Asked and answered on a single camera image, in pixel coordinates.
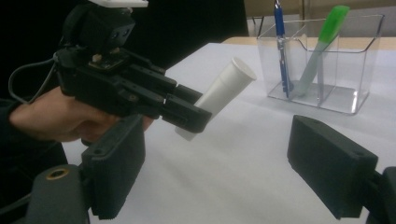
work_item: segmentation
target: human hand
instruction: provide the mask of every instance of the human hand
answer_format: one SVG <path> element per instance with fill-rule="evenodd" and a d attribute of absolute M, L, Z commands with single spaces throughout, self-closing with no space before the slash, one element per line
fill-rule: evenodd
<path fill-rule="evenodd" d="M 120 118 L 65 96 L 59 87 L 37 98 L 30 105 L 18 106 L 9 116 L 10 123 L 38 140 L 60 142 L 98 140 Z M 143 118 L 146 130 L 152 119 Z"/>

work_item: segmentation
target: plastic container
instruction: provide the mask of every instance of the plastic container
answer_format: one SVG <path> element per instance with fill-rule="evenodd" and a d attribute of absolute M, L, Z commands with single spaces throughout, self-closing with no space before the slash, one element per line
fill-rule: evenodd
<path fill-rule="evenodd" d="M 375 68 L 383 15 L 347 17 L 339 35 L 324 51 L 314 52 L 325 21 L 285 21 L 285 38 L 276 38 L 275 25 L 258 37 L 268 97 L 356 114 L 367 99 Z M 282 41 L 290 81 L 284 92 L 277 41 Z M 316 75 L 304 94 L 298 86 L 310 57 L 317 58 Z"/>

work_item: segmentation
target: white cup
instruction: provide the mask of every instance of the white cup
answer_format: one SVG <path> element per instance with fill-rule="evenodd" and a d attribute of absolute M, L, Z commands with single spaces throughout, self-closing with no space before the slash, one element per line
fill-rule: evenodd
<path fill-rule="evenodd" d="M 212 117 L 210 119 L 213 119 L 250 82 L 256 79 L 256 75 L 247 64 L 239 58 L 233 57 L 232 61 L 213 81 L 206 93 L 195 103 L 195 106 L 211 112 Z M 196 133 L 190 133 L 178 127 L 176 127 L 175 131 L 189 141 L 196 135 Z"/>

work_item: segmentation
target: pen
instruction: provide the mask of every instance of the pen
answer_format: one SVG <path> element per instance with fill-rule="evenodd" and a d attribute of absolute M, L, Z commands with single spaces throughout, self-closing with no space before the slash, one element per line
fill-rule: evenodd
<path fill-rule="evenodd" d="M 280 53 L 279 65 L 280 65 L 280 75 L 282 78 L 282 88 L 283 88 L 283 92 L 286 93 L 286 97 L 289 98 L 289 93 L 292 89 L 292 86 L 289 80 L 288 65 L 286 63 L 285 27 L 283 24 L 283 12 L 282 12 L 282 7 L 280 6 L 278 0 L 275 0 L 274 16 L 275 16 L 275 26 L 276 26 L 277 48 L 279 49 L 279 53 Z"/>

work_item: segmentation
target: white table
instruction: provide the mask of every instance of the white table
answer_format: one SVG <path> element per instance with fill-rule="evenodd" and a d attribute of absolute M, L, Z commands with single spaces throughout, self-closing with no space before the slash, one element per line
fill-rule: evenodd
<path fill-rule="evenodd" d="M 336 220 L 287 159 L 292 117 L 318 119 L 379 157 L 376 170 L 396 165 L 396 51 L 380 50 L 371 95 L 355 116 L 266 97 L 257 46 L 208 44 L 167 71 L 178 83 L 205 92 L 239 57 L 256 72 L 250 84 L 187 141 L 156 120 L 146 131 L 147 157 L 119 215 L 92 223 L 263 224 L 365 223 Z M 65 144 L 71 163 L 84 147 Z"/>

